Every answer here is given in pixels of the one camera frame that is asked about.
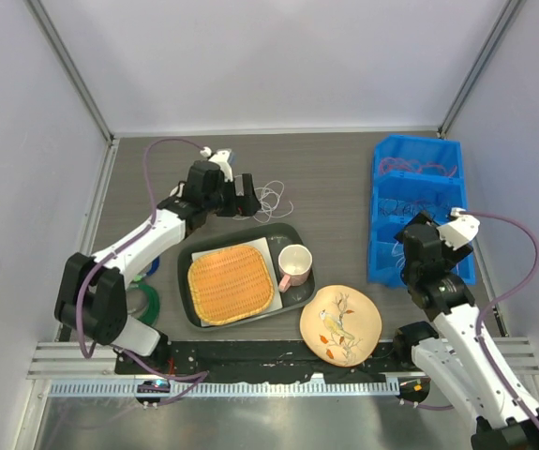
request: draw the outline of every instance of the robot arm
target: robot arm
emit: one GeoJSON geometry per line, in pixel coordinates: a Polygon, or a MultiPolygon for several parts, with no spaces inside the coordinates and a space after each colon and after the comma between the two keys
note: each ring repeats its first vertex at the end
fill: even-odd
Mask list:
{"type": "Polygon", "coordinates": [[[261,208],[249,173],[242,175],[243,195],[236,195],[230,150],[213,153],[205,149],[201,153],[205,159],[194,162],[187,181],[180,182],[142,225],[92,256],[76,253],[67,260],[54,309],[59,322],[76,329],[78,292],[86,275],[150,227],[139,240],[106,262],[93,278],[83,302],[83,331],[95,342],[131,350],[155,367],[166,364],[169,340],[127,314],[127,286],[160,253],[200,228],[209,214],[249,217],[261,208]]]}
{"type": "MultiPolygon", "coordinates": [[[[539,432],[511,398],[477,340],[479,308],[462,278],[451,272],[472,252],[469,243],[479,228],[479,220],[461,211],[454,208],[454,220],[445,225],[421,213],[396,236],[405,254],[402,280],[438,331],[426,322],[401,327],[395,349],[400,359],[422,369],[441,388],[468,425],[474,450],[539,449],[539,432]],[[448,352],[438,332],[455,354],[448,352]]],[[[509,368],[488,331],[480,331],[496,365],[539,420],[538,401],[509,368]]]]}

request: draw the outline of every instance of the pink mug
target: pink mug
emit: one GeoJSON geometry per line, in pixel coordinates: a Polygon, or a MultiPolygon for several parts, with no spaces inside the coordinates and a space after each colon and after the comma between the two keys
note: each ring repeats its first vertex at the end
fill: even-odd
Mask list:
{"type": "Polygon", "coordinates": [[[300,286],[307,281],[310,266],[313,264],[313,256],[305,246],[294,244],[281,250],[277,264],[279,273],[282,275],[279,291],[284,293],[291,286],[300,286]]]}

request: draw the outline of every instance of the bird painting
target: bird painting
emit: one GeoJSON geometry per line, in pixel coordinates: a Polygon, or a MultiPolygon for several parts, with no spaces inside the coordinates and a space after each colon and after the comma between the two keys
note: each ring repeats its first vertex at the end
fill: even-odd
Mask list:
{"type": "Polygon", "coordinates": [[[338,316],[325,309],[319,313],[319,318],[322,320],[325,329],[329,331],[331,339],[328,339],[324,335],[319,335],[319,339],[327,346],[325,354],[327,354],[328,358],[336,359],[330,347],[337,347],[341,350],[346,365],[350,365],[356,361],[354,347],[358,346],[362,339],[356,340],[356,337],[352,333],[344,329],[344,324],[342,323],[345,315],[354,313],[352,309],[348,309],[348,295],[341,292],[333,303],[339,313],[338,316]]]}
{"type": "Polygon", "coordinates": [[[354,335],[351,335],[349,332],[344,330],[342,326],[342,321],[335,317],[330,312],[325,312],[325,309],[319,313],[320,319],[323,321],[325,328],[333,335],[343,337],[345,339],[354,340],[354,335]]]}

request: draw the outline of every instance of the blue bin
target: blue bin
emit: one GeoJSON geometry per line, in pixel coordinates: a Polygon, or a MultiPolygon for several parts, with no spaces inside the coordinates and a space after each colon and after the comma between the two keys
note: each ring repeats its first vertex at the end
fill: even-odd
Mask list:
{"type": "Polygon", "coordinates": [[[414,136],[389,136],[375,147],[373,176],[392,172],[463,179],[460,143],[414,136]]]}
{"type": "MultiPolygon", "coordinates": [[[[379,143],[373,159],[369,210],[369,282],[393,288],[404,286],[400,279],[404,256],[402,246],[394,239],[395,234],[422,210],[427,210],[437,222],[446,223],[454,206],[468,208],[458,142],[390,136],[379,143]],[[404,158],[414,161],[414,168],[423,165],[424,169],[421,173],[392,170],[381,174],[380,165],[385,158],[404,158]]],[[[475,284],[473,256],[465,258],[456,272],[467,284],[475,284]]]]}
{"type": "Polygon", "coordinates": [[[454,178],[390,172],[373,179],[372,221],[399,216],[408,222],[426,210],[437,222],[445,223],[453,206],[466,205],[464,184],[454,178]]]}

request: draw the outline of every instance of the decorative plate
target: decorative plate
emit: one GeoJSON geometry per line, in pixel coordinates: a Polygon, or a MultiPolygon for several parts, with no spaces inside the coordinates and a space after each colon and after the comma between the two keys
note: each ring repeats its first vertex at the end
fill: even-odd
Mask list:
{"type": "Polygon", "coordinates": [[[382,317],[355,289],[327,286],[303,309],[300,332],[317,356],[346,368],[369,358],[380,340],[382,317]]]}

